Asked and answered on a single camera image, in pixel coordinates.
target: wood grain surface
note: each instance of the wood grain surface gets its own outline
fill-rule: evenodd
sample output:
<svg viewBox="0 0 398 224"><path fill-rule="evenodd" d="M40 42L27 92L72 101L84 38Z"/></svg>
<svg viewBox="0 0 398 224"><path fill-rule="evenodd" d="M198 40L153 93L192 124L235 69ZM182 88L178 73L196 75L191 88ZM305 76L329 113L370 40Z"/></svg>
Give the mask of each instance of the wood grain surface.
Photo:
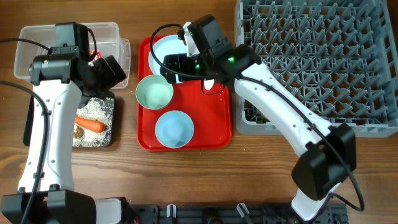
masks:
<svg viewBox="0 0 398 224"><path fill-rule="evenodd" d="M115 142L105 149L75 149L72 169L77 192L94 198L125 196L131 203L167 205L289 202L297 187L290 176L297 161L282 136L243 136L234 128L223 149L150 153L136 140L137 49L140 41L167 23L213 14L234 39L235 0L10 1L0 3L0 39L18 37L24 26L57 22L116 22L132 46L131 81L114 91L119 99ZM390 0L393 26L397 1ZM16 43L0 48L0 80L30 86L13 75ZM0 86L0 195L14 194L27 159L22 143L29 96ZM234 123L234 103L231 105ZM387 139L357 138L358 168L366 211L349 209L350 223L398 223L398 134ZM358 204L351 183L337 192ZM0 215L0 223L8 221Z"/></svg>

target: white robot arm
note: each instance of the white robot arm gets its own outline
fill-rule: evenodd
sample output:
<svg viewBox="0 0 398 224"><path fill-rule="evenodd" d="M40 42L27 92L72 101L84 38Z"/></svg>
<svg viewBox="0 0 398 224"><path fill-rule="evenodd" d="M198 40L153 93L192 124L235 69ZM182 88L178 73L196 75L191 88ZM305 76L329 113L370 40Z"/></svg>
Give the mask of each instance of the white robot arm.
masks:
<svg viewBox="0 0 398 224"><path fill-rule="evenodd" d="M72 138L78 107L91 97L105 98L126 74L113 56L89 66L95 54L89 53L88 33L95 51L96 42L87 27L74 22L57 24L55 33L55 47L48 55L36 56L29 68L34 85L30 94L35 98L29 155L18 194L3 196L2 213L11 223L124 222L131 213L125 198L93 200L73 191ZM44 144L43 133L47 133Z"/></svg>
<svg viewBox="0 0 398 224"><path fill-rule="evenodd" d="M219 78L216 78L216 82L228 86L236 94L252 103L288 140L294 152L300 158L292 173L294 181L299 186L297 194L292 201L292 208L302 220L313 220L324 204L327 203L329 193L333 192L345 180L346 173L340 170L338 175L333 174L334 170L331 166L335 166L336 163L326 164L325 161L333 156L328 153L328 149L319 150L320 147L318 148L318 146L324 146L319 133L313 131L290 104L300 110L322 135L327 136L330 141L339 142L337 145L342 147L340 153L346 153L344 151L351 153L351 157L345 157L346 161L350 163L351 170L355 169L356 166L355 140L352 130L344 124L341 126L341 129L344 129L342 131L344 134L336 134L337 131L333 130L332 124L310 111L296 97L290 94L274 78L267 66L261 63L261 59L257 55L253 55L252 50L248 50L248 47L242 45L232 49L229 40L224 38L213 16L207 15L193 24L187 22L183 26L183 35L179 34L179 36L187 45L187 57L199 54L199 59L196 59L197 63L199 61L207 62L200 64L200 67L205 68L205 73L219 75ZM245 80L245 78L257 80L257 83ZM259 83L271 86L273 91L268 90ZM285 96L286 100L278 96L275 91ZM351 142L351 149L347 149L347 142ZM310 155L317 153L314 151L324 151L325 154L321 152L316 156ZM312 185L311 181L308 181L308 185L312 185L313 189L307 189L307 180L311 180L314 183ZM317 195L313 194L314 189L318 189L315 190L318 191Z"/></svg>

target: black cable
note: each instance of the black cable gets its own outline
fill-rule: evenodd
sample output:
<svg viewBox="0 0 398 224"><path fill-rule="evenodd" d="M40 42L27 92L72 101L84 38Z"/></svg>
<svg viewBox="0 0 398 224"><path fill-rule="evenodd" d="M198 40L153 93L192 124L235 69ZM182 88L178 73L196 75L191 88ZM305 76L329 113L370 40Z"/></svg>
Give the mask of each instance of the black cable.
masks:
<svg viewBox="0 0 398 224"><path fill-rule="evenodd" d="M30 193L29 201L25 208L24 216L22 217L22 220L21 220L21 224L24 224L27 221L27 218L29 216L29 211L32 208L34 197L35 197L37 187L39 186L39 182L40 182L40 178L41 178L41 173L42 173L43 163L44 163L45 147L47 145L47 136L49 133L49 114L48 114L47 106L45 105L44 101L38 96L38 94L34 93L32 90L30 90L26 87L23 87L21 85L15 84L15 83L10 83L10 82L1 81L1 80L0 80L0 84L18 88L22 91L29 93L31 96L33 96L39 102L39 105L42 107L42 111L43 111L44 129L43 129L42 147L40 149L39 161L37 163L35 182L33 184L32 192Z"/></svg>
<svg viewBox="0 0 398 224"><path fill-rule="evenodd" d="M155 32L154 32L154 33L152 34L152 36L150 37L150 43L149 43L150 53L152 54L152 56L153 56L153 58L155 59L155 61L156 61L162 68L166 69L167 71L169 71L169 72L171 72L171 73L175 73L175 74L177 74L177 75L181 75L182 77L187 77L187 78L196 78L196 79L198 79L198 78L206 78L206 79L213 79L213 78L219 78L219 77L220 77L220 76L218 76L218 75L189 75L189 74L184 74L184 73L180 73L180 72L177 72L177 71L173 71L173 70L167 68L167 67L156 57L156 55L155 55L155 52L154 52L154 39L155 39L156 34L157 34L159 31L161 31L161 30L164 29L164 28L168 28L168 27L178 27L178 28L180 28L181 30L183 30L183 27L182 27L180 24L166 24L166 25L163 25L163 26L161 26L161 27L159 27L159 28L157 28L157 29L155 30Z"/></svg>
<svg viewBox="0 0 398 224"><path fill-rule="evenodd" d="M349 167L347 166L347 164L343 160L343 158L340 156L340 154L337 152L337 150L330 144L330 142L319 131L319 129L307 118L307 116L305 116L303 114L303 112L301 112L286 96L284 96L279 91L277 91L273 86L270 86L262 81L254 79L254 78L249 78L249 77L236 77L236 78L254 82L256 84L264 86L267 89L267 91L274 92L277 96L281 97L290 107L292 107L293 110L296 111L298 113L298 115L300 115L300 117L304 120L304 122L307 123L310 126L310 128L313 129L321 137L321 139L325 142L326 146L331 149L331 151L335 154L335 156L338 158L340 163L343 165L345 172L347 173L349 179L353 183L356 195L358 196L360 207L358 208L357 206L353 205L351 202L347 201L347 199L343 198L342 196L340 196L336 193L331 192L331 193L329 193L329 196L336 197L336 198L340 199L341 201L343 201L345 204L347 204L349 207L351 207L359 212L363 212L365 209L363 196L362 196L361 190L359 189L359 185L358 185L353 173L351 172L351 170L349 169Z"/></svg>
<svg viewBox="0 0 398 224"><path fill-rule="evenodd" d="M45 50L48 50L48 51L50 50L50 48L48 48L48 47L46 47L46 46L44 46L44 45L42 45L42 44L40 44L38 42L35 42L33 40L22 39L22 38L8 38L8 39L0 40L0 44L5 43L5 42L12 42L12 41L27 42L27 43L34 44L34 45L37 45L39 47L42 47Z"/></svg>
<svg viewBox="0 0 398 224"><path fill-rule="evenodd" d="M97 42L95 41L94 33L90 28L87 28L88 32L91 34L94 42L94 54L91 56L90 61L94 60L95 56L97 55Z"/></svg>

